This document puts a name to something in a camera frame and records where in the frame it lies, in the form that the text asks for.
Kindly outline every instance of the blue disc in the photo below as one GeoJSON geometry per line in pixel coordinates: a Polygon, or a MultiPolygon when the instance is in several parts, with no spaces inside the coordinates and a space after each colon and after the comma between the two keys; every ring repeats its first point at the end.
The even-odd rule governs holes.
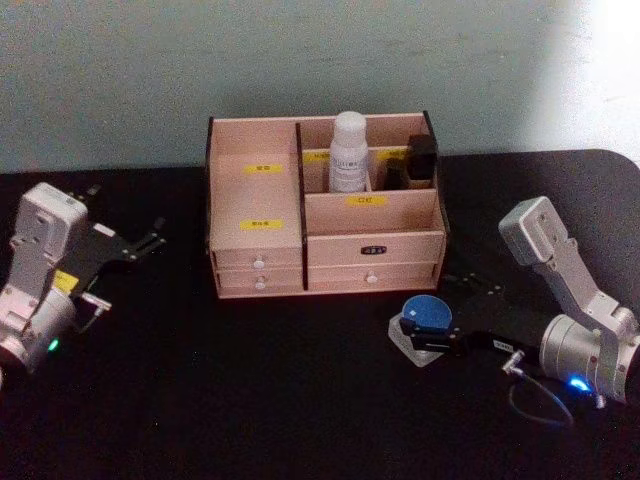
{"type": "Polygon", "coordinates": [[[451,309],[437,297],[416,295],[402,307],[402,316],[420,328],[447,330],[451,325],[451,309]]]}

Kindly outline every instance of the blue object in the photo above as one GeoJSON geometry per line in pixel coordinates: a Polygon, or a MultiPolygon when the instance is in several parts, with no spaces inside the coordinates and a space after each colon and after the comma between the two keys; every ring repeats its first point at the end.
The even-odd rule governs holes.
{"type": "Polygon", "coordinates": [[[402,316],[418,327],[445,331],[451,325],[451,309],[437,297],[416,295],[402,307],[402,316]]]}
{"type": "Polygon", "coordinates": [[[575,377],[575,376],[571,377],[569,379],[569,385],[571,385],[573,388],[576,388],[576,389],[580,390],[581,392],[590,392],[591,391],[591,388],[589,387],[587,382],[582,380],[580,377],[575,377]]]}

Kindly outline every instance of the wooden drawer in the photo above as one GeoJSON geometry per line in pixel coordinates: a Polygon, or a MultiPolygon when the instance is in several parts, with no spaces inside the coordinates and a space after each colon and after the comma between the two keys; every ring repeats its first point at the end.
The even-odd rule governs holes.
{"type": "Polygon", "coordinates": [[[299,287],[302,290],[302,268],[260,272],[222,270],[217,275],[223,289],[242,288],[250,294],[269,292],[274,287],[299,287]]]}
{"type": "Polygon", "coordinates": [[[416,280],[423,280],[425,288],[430,286],[435,263],[371,264],[339,267],[311,267],[310,289],[328,289],[340,285],[346,289],[380,289],[391,283],[393,288],[414,288],[416,280]]]}
{"type": "Polygon", "coordinates": [[[265,270],[302,266],[300,248],[219,250],[214,252],[218,270],[265,270]]]}
{"type": "Polygon", "coordinates": [[[444,232],[441,231],[310,236],[308,239],[309,267],[436,263],[440,257],[443,241],[444,232]],[[383,247],[385,252],[367,254],[365,253],[367,247],[383,247]]]}

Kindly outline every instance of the white bottle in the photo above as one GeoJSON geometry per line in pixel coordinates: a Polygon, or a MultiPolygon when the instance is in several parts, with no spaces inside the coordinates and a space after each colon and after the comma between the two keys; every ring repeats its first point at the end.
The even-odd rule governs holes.
{"type": "Polygon", "coordinates": [[[357,112],[342,112],[336,117],[330,149],[330,192],[364,191],[369,159],[366,127],[367,120],[357,112]]]}

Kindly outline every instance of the white drawer knob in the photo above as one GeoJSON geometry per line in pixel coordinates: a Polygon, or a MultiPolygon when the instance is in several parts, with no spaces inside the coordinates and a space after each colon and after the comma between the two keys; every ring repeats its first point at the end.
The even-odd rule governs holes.
{"type": "Polygon", "coordinates": [[[258,255],[253,261],[253,268],[255,268],[256,270],[262,270],[264,268],[264,260],[262,260],[262,257],[260,255],[258,255]]]}
{"type": "Polygon", "coordinates": [[[256,280],[256,290],[264,290],[267,286],[266,280],[264,277],[258,277],[256,280]]]}
{"type": "Polygon", "coordinates": [[[378,277],[376,276],[375,273],[373,272],[367,273],[367,283],[377,283],[377,282],[378,282],[378,277]]]}

